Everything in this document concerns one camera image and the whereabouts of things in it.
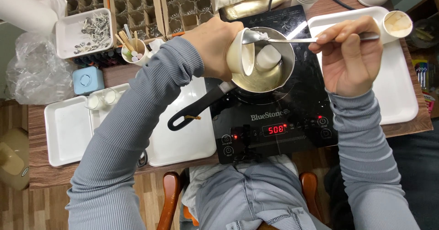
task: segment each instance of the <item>black pan handle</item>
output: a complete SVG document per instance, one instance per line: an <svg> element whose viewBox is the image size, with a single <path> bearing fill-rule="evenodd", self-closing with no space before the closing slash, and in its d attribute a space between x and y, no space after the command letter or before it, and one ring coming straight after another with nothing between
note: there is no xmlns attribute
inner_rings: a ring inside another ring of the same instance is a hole
<svg viewBox="0 0 439 230"><path fill-rule="evenodd" d="M168 128L171 131L178 131L187 124L189 124L193 118L187 118L183 120L183 122L179 123L178 125L174 125L174 122L178 120L180 117L184 117L186 115L197 117L201 114L202 111L204 111L206 108L208 108L211 104L219 100L221 97L223 97L227 92L234 89L236 86L231 82L223 82L211 91L207 92L203 97L201 97L196 102L190 104L189 106L183 108L178 113L176 113L172 118L168 121Z"/></svg>

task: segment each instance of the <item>control panel button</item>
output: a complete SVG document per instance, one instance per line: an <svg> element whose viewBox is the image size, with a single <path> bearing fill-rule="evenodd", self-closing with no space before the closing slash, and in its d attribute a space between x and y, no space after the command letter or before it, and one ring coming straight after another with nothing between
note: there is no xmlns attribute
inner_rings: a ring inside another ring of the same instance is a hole
<svg viewBox="0 0 439 230"><path fill-rule="evenodd" d="M330 138L330 137L332 137L332 132L330 129L323 129L320 132L320 135L322 136L322 138Z"/></svg>
<svg viewBox="0 0 439 230"><path fill-rule="evenodd" d="M221 138L222 143L230 143L232 141L232 138L230 137L230 135L224 135Z"/></svg>
<svg viewBox="0 0 439 230"><path fill-rule="evenodd" d="M319 120L317 121L317 123L319 124L319 126L324 126L328 124L328 119L325 117L321 117L319 118Z"/></svg>
<svg viewBox="0 0 439 230"><path fill-rule="evenodd" d="M227 146L227 147L224 148L224 154L227 155L227 156L233 154L233 152L234 152L234 150L230 146Z"/></svg>

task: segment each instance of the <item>wooden table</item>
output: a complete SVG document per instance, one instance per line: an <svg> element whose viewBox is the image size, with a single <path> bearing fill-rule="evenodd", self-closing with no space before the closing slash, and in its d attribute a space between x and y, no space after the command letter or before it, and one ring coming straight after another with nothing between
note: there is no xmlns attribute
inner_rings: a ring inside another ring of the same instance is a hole
<svg viewBox="0 0 439 230"><path fill-rule="evenodd" d="M357 0L342 0L354 8L365 8ZM307 19L313 16L346 11L332 0L319 0L307 13ZM404 39L400 39L401 46L407 61L407 68L410 72L416 98L418 99L419 111L416 117L405 123L382 126L387 137L400 136L417 132L432 130L431 120L425 107L424 98L420 89L418 78L411 64L410 53ZM128 79L134 78L139 70L135 65L120 65L104 69L104 82L106 87L126 83ZM78 166L79 162L67 164L60 167L52 167L47 157L46 130L44 125L44 106L29 107L29 166L30 166L30 189L41 189L47 187L67 185ZM218 155L211 157L181 162L163 167L151 167L146 165L139 168L136 174L156 172L159 170L171 171L177 168L199 166L218 162Z"/></svg>

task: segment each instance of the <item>wooden chair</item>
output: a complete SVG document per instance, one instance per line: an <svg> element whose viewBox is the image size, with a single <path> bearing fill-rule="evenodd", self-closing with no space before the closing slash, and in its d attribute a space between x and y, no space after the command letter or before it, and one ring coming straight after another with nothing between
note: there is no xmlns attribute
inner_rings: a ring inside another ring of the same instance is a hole
<svg viewBox="0 0 439 230"><path fill-rule="evenodd" d="M157 230L170 230L172 220L174 218L175 210L177 208L178 196L182 191L188 177L183 171L180 175L174 171L169 171L163 176L163 188L165 191L165 204L163 205L162 215L157 225ZM322 217L317 208L316 194L317 194L317 176L312 172L303 172L299 176L302 183L302 193L305 197L306 204L310 213L319 221ZM267 224L262 224L259 230L276 229Z"/></svg>

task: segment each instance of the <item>gray long-sleeve shirt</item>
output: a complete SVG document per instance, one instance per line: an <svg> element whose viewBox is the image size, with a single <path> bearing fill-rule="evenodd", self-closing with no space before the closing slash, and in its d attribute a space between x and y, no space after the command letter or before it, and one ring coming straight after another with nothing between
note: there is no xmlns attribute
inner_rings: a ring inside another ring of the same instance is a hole
<svg viewBox="0 0 439 230"><path fill-rule="evenodd" d="M71 180L72 188L67 192L70 203L66 206L71 230L145 229L132 187L136 160L149 144L160 114L178 97L180 87L203 71L196 49L185 39L175 37L163 44L130 82L131 89L95 130ZM373 92L355 98L331 93L329 97L356 228L419 229L403 197L392 150L379 126L381 116ZM303 198L297 196L295 201L303 202ZM234 212L233 200L229 202L222 207ZM199 218L202 226L203 217Z"/></svg>

